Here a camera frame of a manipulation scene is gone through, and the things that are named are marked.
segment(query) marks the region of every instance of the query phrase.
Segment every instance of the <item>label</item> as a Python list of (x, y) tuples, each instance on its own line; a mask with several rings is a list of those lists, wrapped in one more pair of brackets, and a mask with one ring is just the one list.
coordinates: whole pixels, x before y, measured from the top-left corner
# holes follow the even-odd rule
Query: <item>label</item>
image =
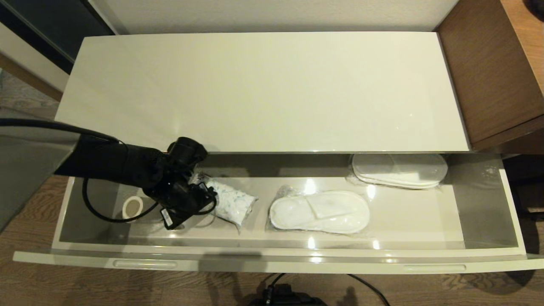
[(166, 224), (168, 226), (172, 226), (173, 222), (172, 222), (172, 219), (170, 218), (170, 214), (168, 213), (168, 210), (167, 209), (163, 209), (160, 211), (161, 214), (163, 214), (163, 218), (164, 218), (164, 221), (166, 222)]

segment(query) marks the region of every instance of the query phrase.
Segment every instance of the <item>white tape roll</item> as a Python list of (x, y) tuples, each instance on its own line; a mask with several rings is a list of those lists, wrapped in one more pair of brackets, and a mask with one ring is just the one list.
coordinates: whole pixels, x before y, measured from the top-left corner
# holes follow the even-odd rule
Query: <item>white tape roll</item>
[(129, 219), (141, 214), (141, 211), (144, 210), (144, 201), (141, 197), (132, 196), (125, 200), (123, 203), (123, 219)]

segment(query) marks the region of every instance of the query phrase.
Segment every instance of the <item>white drawer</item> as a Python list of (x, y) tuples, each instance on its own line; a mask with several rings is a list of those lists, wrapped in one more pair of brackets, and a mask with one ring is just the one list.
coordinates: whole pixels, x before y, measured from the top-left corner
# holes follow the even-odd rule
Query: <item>white drawer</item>
[[(346, 181), (349, 155), (212, 155), (201, 169), (259, 200), (238, 231), (216, 219), (206, 227), (167, 231), (158, 209), (131, 224), (94, 217), (81, 180), (70, 179), (52, 249), (16, 252), (14, 260), (89, 267), (298, 273), (474, 273), (530, 270), (508, 181), (497, 155), (457, 154), (439, 188), (408, 191)], [(357, 235), (276, 231), (268, 208), (283, 185), (346, 189), (369, 202)], [(119, 217), (136, 188), (91, 181), (97, 210)], [(197, 223), (196, 217), (188, 222)]]

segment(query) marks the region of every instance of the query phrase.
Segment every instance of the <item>plastic packaging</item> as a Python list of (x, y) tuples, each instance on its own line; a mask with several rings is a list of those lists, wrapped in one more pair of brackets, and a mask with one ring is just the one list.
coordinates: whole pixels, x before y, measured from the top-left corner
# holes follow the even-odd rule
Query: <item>plastic packaging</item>
[(448, 172), (439, 154), (356, 154), (351, 160), (352, 175), (347, 181), (404, 189), (438, 186)]
[(221, 183), (203, 173), (196, 174), (191, 182), (204, 182), (206, 186), (213, 187), (217, 192), (217, 206), (214, 214), (228, 222), (235, 224), (239, 229), (244, 224), (257, 197)]
[(283, 186), (269, 210), (272, 226), (280, 230), (311, 230), (354, 234), (370, 221), (365, 199), (351, 191), (303, 194)]

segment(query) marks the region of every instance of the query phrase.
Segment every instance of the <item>cabinet top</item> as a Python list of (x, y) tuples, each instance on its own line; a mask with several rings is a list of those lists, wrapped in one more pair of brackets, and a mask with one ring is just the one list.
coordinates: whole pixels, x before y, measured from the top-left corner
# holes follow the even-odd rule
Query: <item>cabinet top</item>
[(468, 151), (436, 33), (86, 38), (56, 120), (161, 150)]

